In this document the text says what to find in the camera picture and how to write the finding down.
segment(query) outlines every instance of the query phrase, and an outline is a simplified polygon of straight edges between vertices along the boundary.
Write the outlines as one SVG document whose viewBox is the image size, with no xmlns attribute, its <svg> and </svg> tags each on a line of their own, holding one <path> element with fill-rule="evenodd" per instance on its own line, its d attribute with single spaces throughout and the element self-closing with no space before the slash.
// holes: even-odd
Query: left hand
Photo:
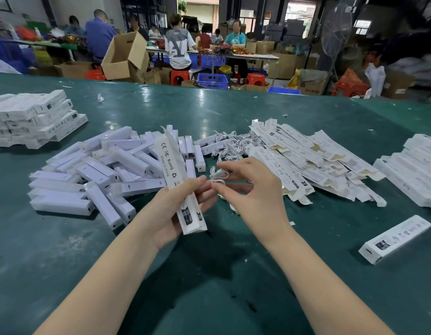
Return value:
<svg viewBox="0 0 431 335">
<path fill-rule="evenodd" d="M 195 192 L 202 213 L 217 202 L 217 191 L 211 186 L 212 181 L 207 181 L 206 176 L 202 175 L 197 179 L 189 179 L 171 190 L 164 187 L 138 213 L 135 220 L 144 225 L 150 241 L 159 250 L 181 234 L 176 212 L 188 195 Z"/>
</svg>

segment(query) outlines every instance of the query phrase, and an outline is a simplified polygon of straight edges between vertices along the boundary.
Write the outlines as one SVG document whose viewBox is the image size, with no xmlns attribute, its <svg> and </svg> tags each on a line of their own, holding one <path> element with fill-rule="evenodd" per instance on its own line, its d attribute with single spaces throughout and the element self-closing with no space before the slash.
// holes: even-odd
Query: person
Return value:
<svg viewBox="0 0 431 335">
<path fill-rule="evenodd" d="M 172 14 L 170 17 L 171 30 L 164 37 L 165 50 L 170 59 L 170 66 L 174 70 L 190 70 L 192 61 L 187 52 L 188 47 L 198 49 L 190 33 L 182 27 L 181 16 Z"/>
<path fill-rule="evenodd" d="M 225 43 L 232 45 L 233 47 L 245 48 L 246 46 L 246 36 L 241 32 L 241 22 L 239 20 L 234 20 L 232 24 L 232 33 L 229 33 L 225 38 Z M 246 78 L 248 75 L 248 64 L 244 59 L 229 58 L 226 64 L 231 67 L 234 72 L 234 66 L 239 67 L 239 74 L 241 78 Z"/>
<path fill-rule="evenodd" d="M 207 32 L 207 27 L 206 25 L 203 25 L 203 28 L 201 29 L 201 33 L 198 34 L 197 38 L 195 39 L 195 42 L 199 48 L 206 48 L 206 49 L 210 48 L 211 37 L 206 32 Z"/>
<path fill-rule="evenodd" d="M 76 36 L 85 36 L 87 33 L 85 32 L 85 29 L 80 27 L 80 24 L 78 23 L 77 17 L 74 15 L 71 15 L 69 18 L 70 24 L 65 29 L 65 34 L 73 34 Z"/>
<path fill-rule="evenodd" d="M 223 36 L 220 35 L 220 29 L 215 30 L 215 34 L 211 35 L 211 43 L 223 43 Z"/>
<path fill-rule="evenodd" d="M 140 27 L 138 17 L 135 14 L 131 14 L 129 16 L 129 22 L 130 28 L 127 33 L 138 32 L 146 41 L 149 41 L 149 33 L 147 33 L 147 31 L 143 27 Z"/>
<path fill-rule="evenodd" d="M 293 229 L 281 181 L 265 164 L 248 157 L 217 166 L 231 171 L 226 185 L 203 175 L 161 189 L 34 334 L 116 334 L 159 249 L 181 233 L 175 212 L 195 192 L 203 212 L 217 193 L 234 206 L 284 272 L 316 335 L 394 335 Z M 250 183 L 230 183 L 241 180 Z"/>
<path fill-rule="evenodd" d="M 149 30 L 149 37 L 158 37 L 162 38 L 160 31 L 156 28 L 156 26 L 153 24 L 152 27 Z"/>
<path fill-rule="evenodd" d="M 109 24 L 107 14 L 101 9 L 94 11 L 94 19 L 85 24 L 85 31 L 87 32 L 88 51 L 93 55 L 93 60 L 97 64 L 101 64 L 111 40 L 117 33 Z"/>
</svg>

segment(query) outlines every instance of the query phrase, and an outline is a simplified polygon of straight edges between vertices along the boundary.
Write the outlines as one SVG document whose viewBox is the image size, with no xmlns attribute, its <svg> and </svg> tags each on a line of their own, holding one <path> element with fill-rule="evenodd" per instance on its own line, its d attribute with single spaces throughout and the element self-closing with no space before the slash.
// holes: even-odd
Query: blue shirt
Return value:
<svg viewBox="0 0 431 335">
<path fill-rule="evenodd" d="M 240 32 L 237 35 L 235 35 L 234 32 L 232 32 L 231 34 L 228 34 L 228 36 L 226 37 L 225 43 L 229 43 L 229 44 L 246 44 L 246 36 L 242 32 Z"/>
<path fill-rule="evenodd" d="M 97 17 L 87 22 L 85 30 L 87 31 L 88 51 L 97 62 L 101 62 L 107 53 L 111 40 L 118 33 L 112 26 Z"/>
<path fill-rule="evenodd" d="M 82 27 L 74 27 L 72 25 L 68 25 L 68 27 L 64 30 L 65 34 L 73 34 L 77 36 L 86 36 L 85 29 Z"/>
</svg>

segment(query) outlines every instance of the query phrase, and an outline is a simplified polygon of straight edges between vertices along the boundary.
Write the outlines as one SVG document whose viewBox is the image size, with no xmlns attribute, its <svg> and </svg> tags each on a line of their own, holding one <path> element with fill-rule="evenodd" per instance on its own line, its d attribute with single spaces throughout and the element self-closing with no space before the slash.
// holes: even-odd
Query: seated person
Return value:
<svg viewBox="0 0 431 335">
<path fill-rule="evenodd" d="M 211 35 L 211 43 L 223 43 L 223 36 L 220 35 L 220 29 L 215 30 L 215 34 Z"/>
<path fill-rule="evenodd" d="M 198 34 L 195 42 L 199 48 L 209 49 L 211 45 L 211 37 L 206 33 L 207 28 L 206 25 L 201 29 L 201 33 Z"/>
<path fill-rule="evenodd" d="M 160 31 L 156 28 L 156 26 L 153 24 L 151 29 L 149 30 L 149 37 L 157 37 L 162 38 Z"/>
<path fill-rule="evenodd" d="M 180 15 L 172 14 L 170 25 L 172 29 L 168 30 L 164 37 L 165 50 L 170 59 L 170 66 L 174 70 L 190 70 L 192 61 L 187 50 L 188 47 L 196 50 L 197 45 L 190 33 L 183 29 Z"/>
<path fill-rule="evenodd" d="M 149 34 L 143 27 L 139 26 L 138 17 L 135 14 L 131 14 L 129 16 L 129 22 L 130 22 L 130 28 L 129 30 L 127 30 L 127 33 L 138 32 L 142 35 L 142 37 L 146 41 L 149 41 Z"/>
<path fill-rule="evenodd" d="M 96 9 L 94 19 L 85 24 L 85 31 L 87 32 L 88 51 L 93 56 L 95 63 L 101 64 L 111 40 L 118 33 L 109 24 L 107 14 L 100 9 Z"/>
<path fill-rule="evenodd" d="M 241 33 L 241 22 L 239 20 L 234 20 L 232 24 L 233 32 L 228 34 L 225 39 L 225 43 L 229 43 L 233 47 L 245 48 L 246 46 L 246 36 Z M 226 64 L 231 67 L 234 72 L 234 66 L 239 66 L 239 74 L 241 78 L 246 78 L 248 75 L 248 65 L 244 59 L 229 58 Z"/>
<path fill-rule="evenodd" d="M 87 33 L 85 32 L 85 29 L 80 27 L 78 24 L 78 19 L 74 15 L 71 15 L 69 18 L 70 24 L 67 26 L 67 28 L 64 30 L 65 34 L 72 34 L 76 36 L 85 36 Z"/>
</svg>

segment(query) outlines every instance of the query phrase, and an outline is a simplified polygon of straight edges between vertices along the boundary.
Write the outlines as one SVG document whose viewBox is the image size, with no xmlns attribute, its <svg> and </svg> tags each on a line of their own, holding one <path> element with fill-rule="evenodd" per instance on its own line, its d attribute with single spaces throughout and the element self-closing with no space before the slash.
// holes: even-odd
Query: red shirt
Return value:
<svg viewBox="0 0 431 335">
<path fill-rule="evenodd" d="M 200 47 L 209 49 L 211 45 L 211 37 L 207 33 L 198 34 L 200 37 Z"/>
</svg>

